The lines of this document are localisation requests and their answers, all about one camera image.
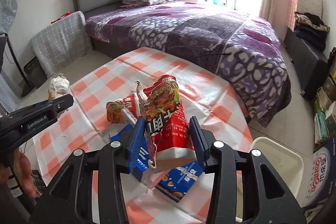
blue gripper pad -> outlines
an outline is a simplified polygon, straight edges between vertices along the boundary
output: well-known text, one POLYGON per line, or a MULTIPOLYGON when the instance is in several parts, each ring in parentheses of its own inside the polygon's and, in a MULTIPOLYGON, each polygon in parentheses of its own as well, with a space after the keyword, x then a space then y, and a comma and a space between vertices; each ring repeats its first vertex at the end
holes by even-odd
POLYGON ((190 118, 189 129, 198 165, 202 170, 204 170, 207 165, 207 158, 209 158, 210 148, 207 141, 205 140, 200 124, 198 123, 195 116, 190 118))
POLYGON ((145 119, 143 117, 139 117, 133 129, 135 131, 133 139, 131 140, 131 142, 129 142, 130 145, 128 148, 128 164, 127 164, 129 172, 132 172, 133 168, 137 164, 145 129, 146 129, 145 119))

blue box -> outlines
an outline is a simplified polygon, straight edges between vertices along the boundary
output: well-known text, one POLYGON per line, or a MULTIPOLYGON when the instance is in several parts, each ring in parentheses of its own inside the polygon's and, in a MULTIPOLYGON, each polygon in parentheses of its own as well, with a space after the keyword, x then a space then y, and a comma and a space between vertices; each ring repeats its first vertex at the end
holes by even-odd
MULTIPOLYGON (((111 141, 119 140, 120 135, 124 131, 130 129, 133 129, 133 127, 128 124, 117 135, 112 136, 110 138, 111 141)), ((140 182, 142 180, 143 173, 148 169, 149 159, 150 157, 147 150, 147 143, 145 138, 143 138, 139 158, 135 168, 132 170, 132 174, 140 182)), ((199 167, 197 161, 190 162, 186 165, 170 170, 168 174, 165 175, 164 178, 156 185, 156 188, 170 199, 175 202, 179 202, 192 185, 194 185, 194 183, 198 180, 198 177, 202 174, 202 172, 203 171, 199 167)))

plaid cloth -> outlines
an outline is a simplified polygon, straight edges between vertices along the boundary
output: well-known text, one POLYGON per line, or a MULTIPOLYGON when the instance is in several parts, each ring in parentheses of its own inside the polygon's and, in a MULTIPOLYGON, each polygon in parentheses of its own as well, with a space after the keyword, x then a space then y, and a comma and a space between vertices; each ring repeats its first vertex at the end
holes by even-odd
MULTIPOLYGON (((202 128, 234 149, 249 151, 252 137, 244 104, 224 79, 178 57, 140 48, 107 63, 71 86, 75 103, 59 122, 34 137, 42 177, 48 184, 76 148, 90 151, 104 145, 101 133, 110 126, 106 103, 129 95, 135 81, 151 86, 165 73, 177 78, 187 119, 196 116, 202 128)), ((116 125, 115 134, 120 127, 116 125)), ((97 172, 93 175, 93 220, 99 223, 97 172)), ((184 198, 175 203, 157 189, 147 190, 132 175, 123 175, 130 223, 202 223, 210 203, 213 174, 202 174, 184 198)))
POLYGON ((31 48, 48 78, 92 51, 84 25, 84 14, 78 11, 47 26, 30 40, 31 48))

silver screw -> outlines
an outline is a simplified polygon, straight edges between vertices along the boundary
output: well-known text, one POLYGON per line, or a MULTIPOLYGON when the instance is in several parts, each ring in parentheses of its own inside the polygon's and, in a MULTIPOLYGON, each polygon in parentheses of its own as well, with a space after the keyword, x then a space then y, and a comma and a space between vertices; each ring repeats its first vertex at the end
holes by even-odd
POLYGON ((83 154, 83 150, 82 150, 82 149, 76 149, 76 150, 73 152, 73 154, 74 154, 75 156, 80 156, 81 154, 83 154))
POLYGON ((119 147, 119 146, 121 146, 121 143, 118 142, 118 141, 113 141, 113 142, 111 143, 111 147, 117 148, 117 147, 119 147))
POLYGON ((261 152, 260 152, 260 150, 258 150, 258 149, 253 149, 253 150, 252 150, 252 155, 253 155, 253 156, 256 156, 256 157, 259 157, 259 156, 261 155, 261 152))
POLYGON ((221 141, 215 141, 213 145, 217 148, 222 148, 224 146, 224 143, 221 141))

checkered tablecloth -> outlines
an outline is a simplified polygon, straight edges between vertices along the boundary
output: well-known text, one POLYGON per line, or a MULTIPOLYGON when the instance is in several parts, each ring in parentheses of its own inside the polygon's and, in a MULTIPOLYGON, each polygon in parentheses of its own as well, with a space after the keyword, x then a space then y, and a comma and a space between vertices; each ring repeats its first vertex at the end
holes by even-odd
MULTIPOLYGON (((234 149, 249 151, 252 137, 244 118, 246 108, 224 79, 175 56, 140 48, 107 63, 71 86, 73 107, 59 122, 34 137, 42 177, 48 184, 76 148, 100 149, 101 133, 110 126, 106 103, 124 98, 135 81, 151 86, 165 73, 177 78, 187 119, 196 116, 201 127, 234 149)), ((213 174, 202 174, 179 203, 157 189, 147 189, 132 175, 123 175, 123 192, 130 223, 202 223, 210 203, 213 174)), ((93 219, 99 223, 97 173, 93 177, 93 219)))

